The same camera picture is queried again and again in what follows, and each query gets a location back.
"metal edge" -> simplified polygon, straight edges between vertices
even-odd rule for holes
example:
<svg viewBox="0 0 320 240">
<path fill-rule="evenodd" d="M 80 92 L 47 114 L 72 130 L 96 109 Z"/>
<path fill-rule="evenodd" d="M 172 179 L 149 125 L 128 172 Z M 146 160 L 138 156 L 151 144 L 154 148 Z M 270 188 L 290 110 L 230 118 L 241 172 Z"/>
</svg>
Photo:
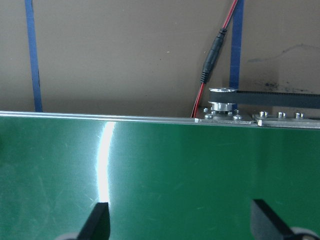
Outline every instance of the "metal edge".
<svg viewBox="0 0 320 240">
<path fill-rule="evenodd" d="M 257 125 L 259 127 L 270 128 L 292 128 L 292 129 L 320 129 L 320 121 L 312 119 L 300 119 L 293 118 L 278 119 L 274 116 L 268 118 L 261 118 L 259 115 L 253 115 Z"/>
<path fill-rule="evenodd" d="M 207 123 L 199 118 L 187 117 L 153 117 L 153 116 L 125 116 L 125 115 L 100 115 L 80 113 L 54 113 L 54 112 L 27 112 L 27 111 L 0 111 L 0 117 L 16 118 L 41 118 L 41 119 L 74 119 L 74 120 L 95 120 L 109 122 L 138 122 L 157 124 L 179 124 L 199 126 L 224 126 L 224 127 L 253 127 L 244 124 L 228 123 Z"/>
</svg>

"green panel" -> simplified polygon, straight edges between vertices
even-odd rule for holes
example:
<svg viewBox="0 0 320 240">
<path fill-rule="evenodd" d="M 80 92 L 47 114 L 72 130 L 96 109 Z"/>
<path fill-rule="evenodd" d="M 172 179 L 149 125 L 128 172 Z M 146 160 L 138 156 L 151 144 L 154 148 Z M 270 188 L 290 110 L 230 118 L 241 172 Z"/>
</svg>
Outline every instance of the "green panel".
<svg viewBox="0 0 320 240">
<path fill-rule="evenodd" d="M 0 239 L 79 232 L 107 200 L 112 240 L 253 239 L 252 198 L 320 233 L 319 145 L 318 130 L 2 117 Z"/>
</svg>

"red and black cable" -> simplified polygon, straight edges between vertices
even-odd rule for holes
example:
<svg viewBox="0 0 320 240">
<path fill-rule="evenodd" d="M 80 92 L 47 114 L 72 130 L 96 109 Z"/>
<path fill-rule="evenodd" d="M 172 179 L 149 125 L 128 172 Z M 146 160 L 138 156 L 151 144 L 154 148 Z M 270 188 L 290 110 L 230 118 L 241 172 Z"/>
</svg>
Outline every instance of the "red and black cable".
<svg viewBox="0 0 320 240">
<path fill-rule="evenodd" d="M 228 28 L 228 25 L 230 23 L 232 14 L 234 13 L 234 10 L 236 8 L 237 3 L 238 3 L 238 0 L 233 1 L 231 8 L 228 12 L 228 15 L 222 25 L 222 28 L 220 29 L 219 34 L 214 39 L 212 47 L 211 47 L 210 51 L 208 52 L 206 60 L 203 64 L 201 80 L 200 80 L 201 84 L 200 84 L 200 88 L 199 88 L 198 94 L 196 96 L 194 105 L 193 105 L 191 118 L 195 118 L 197 116 L 197 111 L 199 108 L 201 96 L 203 94 L 205 85 L 206 85 L 207 81 L 209 80 L 211 72 L 215 66 L 215 63 L 218 59 L 220 48 L 222 47 L 222 44 L 224 42 L 224 37 L 227 33 L 227 28 Z"/>
</svg>

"screw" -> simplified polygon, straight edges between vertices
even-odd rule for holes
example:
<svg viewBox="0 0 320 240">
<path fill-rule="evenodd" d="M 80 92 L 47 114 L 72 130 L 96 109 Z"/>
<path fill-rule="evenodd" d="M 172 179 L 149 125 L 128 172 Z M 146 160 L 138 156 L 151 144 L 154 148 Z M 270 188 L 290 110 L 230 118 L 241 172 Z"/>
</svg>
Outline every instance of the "screw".
<svg viewBox="0 0 320 240">
<path fill-rule="evenodd" d="M 304 119 L 305 118 L 305 115 L 301 112 L 295 112 L 294 113 L 294 118 L 295 119 Z"/>
<path fill-rule="evenodd" d="M 214 116 L 212 116 L 211 114 L 206 114 L 206 115 L 204 115 L 204 118 L 205 119 L 213 119 Z"/>
<path fill-rule="evenodd" d="M 261 112 L 260 112 L 260 117 L 261 117 L 261 118 L 267 118 L 267 117 L 268 117 L 268 114 L 269 114 L 269 113 L 268 113 L 267 111 L 261 111 Z"/>
<path fill-rule="evenodd" d="M 241 120 L 241 119 L 243 119 L 243 117 L 242 117 L 241 115 L 237 114 L 237 115 L 234 115 L 234 116 L 232 117 L 232 119 L 233 119 L 233 120 Z"/>
<path fill-rule="evenodd" d="M 277 118 L 278 119 L 285 119 L 287 117 L 287 114 L 285 112 L 279 111 L 277 113 Z"/>
</svg>

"scratch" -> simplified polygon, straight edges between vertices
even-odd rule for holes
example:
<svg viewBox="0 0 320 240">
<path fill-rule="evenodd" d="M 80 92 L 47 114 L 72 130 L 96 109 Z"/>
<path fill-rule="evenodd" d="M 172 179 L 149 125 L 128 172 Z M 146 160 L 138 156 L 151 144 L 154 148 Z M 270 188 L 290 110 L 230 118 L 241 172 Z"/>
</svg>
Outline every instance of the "scratch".
<svg viewBox="0 0 320 240">
<path fill-rule="evenodd" d="M 178 190 L 178 189 L 181 188 L 183 185 L 184 185 L 184 183 L 181 182 L 181 183 L 175 185 L 175 187 L 174 187 L 173 189 L 174 189 L 174 190 Z"/>
<path fill-rule="evenodd" d="M 43 193 L 43 196 L 45 197 L 45 202 L 48 203 L 49 198 L 47 196 L 47 192 L 46 192 L 46 189 L 45 189 L 45 186 L 44 186 L 43 179 L 42 179 L 42 177 L 40 175 L 38 176 L 38 180 L 39 180 L 39 183 L 40 183 L 40 187 L 41 187 L 41 191 Z"/>
<path fill-rule="evenodd" d="M 152 217 L 147 217 L 146 219 L 147 219 L 147 220 L 150 220 L 150 221 L 157 221 L 157 219 L 152 218 Z"/>
<path fill-rule="evenodd" d="M 221 147 L 221 146 L 230 146 L 230 145 L 236 145 L 237 143 L 221 143 L 221 144 L 216 144 L 216 147 Z"/>
<path fill-rule="evenodd" d="M 247 62 L 248 63 L 261 63 L 261 62 L 266 62 L 266 61 L 270 61 L 270 60 L 275 60 L 277 58 L 282 57 L 283 55 L 287 54 L 288 52 L 290 52 L 294 49 L 320 51 L 320 47 L 318 47 L 318 46 L 312 46 L 312 45 L 307 45 L 307 44 L 301 43 L 301 44 L 297 44 L 297 45 L 288 47 L 287 49 L 283 50 L 280 54 L 278 54 L 276 56 L 265 57 L 265 58 L 252 58 L 252 59 L 249 59 Z"/>
<path fill-rule="evenodd" d="M 56 227 L 58 227 L 57 222 L 56 222 L 56 218 L 55 218 L 54 216 L 52 216 L 51 219 L 52 219 L 54 225 L 55 225 Z"/>
<path fill-rule="evenodd" d="M 43 230 L 45 229 L 45 227 L 47 226 L 48 222 L 49 222 L 49 218 L 50 218 L 50 209 L 48 210 L 46 217 L 44 219 L 44 221 L 42 222 L 42 226 L 40 227 L 40 229 L 37 231 L 37 235 L 35 236 L 34 239 L 37 239 L 38 236 L 40 236 L 43 232 Z"/>
<path fill-rule="evenodd" d="M 98 202 L 98 198 L 96 198 L 91 204 L 90 204 L 90 208 L 92 208 L 96 202 Z"/>
<path fill-rule="evenodd" d="M 56 195 L 56 197 L 55 197 L 55 200 L 54 200 L 54 207 L 53 207 L 53 209 L 56 209 L 57 208 L 57 203 L 59 202 L 59 198 L 60 198 L 60 196 L 62 195 L 62 193 L 64 192 L 65 190 L 64 189 L 62 189 L 57 195 Z"/>
<path fill-rule="evenodd" d="M 77 204 L 77 203 L 74 203 L 74 205 L 76 205 L 81 211 L 83 211 L 84 210 L 84 208 L 83 207 L 81 207 L 79 204 Z"/>
<path fill-rule="evenodd" d="M 84 193 L 84 195 L 88 197 L 92 202 L 94 202 L 94 200 L 91 197 L 89 197 L 87 194 Z"/>
</svg>

